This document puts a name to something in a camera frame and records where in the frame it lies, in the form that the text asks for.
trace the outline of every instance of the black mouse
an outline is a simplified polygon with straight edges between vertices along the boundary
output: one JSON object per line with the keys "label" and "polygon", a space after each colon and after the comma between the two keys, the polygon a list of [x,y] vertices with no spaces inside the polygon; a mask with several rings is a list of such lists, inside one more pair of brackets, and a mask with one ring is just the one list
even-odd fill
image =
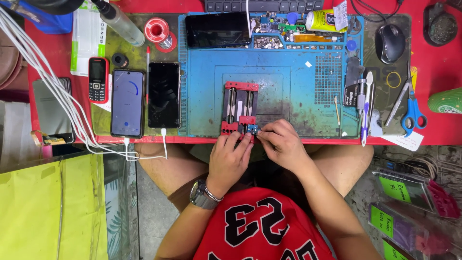
{"label": "black mouse", "polygon": [[395,63],[404,53],[406,37],[397,25],[384,25],[376,34],[376,51],[378,58],[386,63]]}

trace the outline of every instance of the metal bracelet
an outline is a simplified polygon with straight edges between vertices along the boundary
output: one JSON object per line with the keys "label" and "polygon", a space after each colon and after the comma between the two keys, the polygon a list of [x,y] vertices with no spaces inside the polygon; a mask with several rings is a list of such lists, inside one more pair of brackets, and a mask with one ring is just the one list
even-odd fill
{"label": "metal bracelet", "polygon": [[220,202],[220,201],[223,200],[223,198],[217,198],[217,197],[215,197],[213,194],[211,194],[210,191],[207,189],[207,186],[205,187],[205,193],[207,193],[207,195],[208,195],[213,201]]}

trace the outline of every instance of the phone keypad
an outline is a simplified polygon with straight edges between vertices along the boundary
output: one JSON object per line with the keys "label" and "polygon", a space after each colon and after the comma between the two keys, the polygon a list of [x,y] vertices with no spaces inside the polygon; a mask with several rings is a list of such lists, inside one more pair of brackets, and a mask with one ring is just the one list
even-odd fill
{"label": "phone keypad", "polygon": [[88,97],[91,101],[104,101],[106,99],[106,84],[89,83]]}

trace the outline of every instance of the blue silicone repair mat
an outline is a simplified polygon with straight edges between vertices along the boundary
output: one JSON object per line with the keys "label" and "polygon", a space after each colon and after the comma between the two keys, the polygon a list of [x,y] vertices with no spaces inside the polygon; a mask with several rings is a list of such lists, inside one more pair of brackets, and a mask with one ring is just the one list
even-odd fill
{"label": "blue silicone repair mat", "polygon": [[[348,59],[346,41],[352,39],[357,43],[362,65],[363,26],[354,35],[345,33],[341,42],[334,43],[294,43],[286,42],[278,33],[253,33],[247,48],[188,49],[185,17],[180,15],[178,21],[178,60],[184,72],[180,136],[219,136],[225,82],[237,81],[260,85],[256,117],[260,127],[284,118],[302,138],[359,137],[356,108],[340,104]],[[364,24],[362,17],[357,20]],[[268,44],[272,48],[277,44],[280,49],[264,49]]]}

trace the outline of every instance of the blue scissors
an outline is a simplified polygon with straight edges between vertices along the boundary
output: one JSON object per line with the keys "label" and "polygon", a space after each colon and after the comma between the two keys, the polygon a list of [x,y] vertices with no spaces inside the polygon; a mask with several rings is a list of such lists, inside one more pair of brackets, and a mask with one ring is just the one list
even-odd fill
{"label": "blue scissors", "polygon": [[[412,85],[412,76],[411,76],[411,65],[407,62],[407,81],[405,86],[408,85],[409,97],[407,99],[407,113],[404,115],[403,120],[401,121],[401,126],[406,131],[404,137],[408,137],[414,131],[414,127],[423,129],[427,126],[427,117],[424,116],[419,110],[419,105],[417,104],[417,99],[414,95],[414,87]],[[422,124],[419,124],[419,118],[422,118]]]}

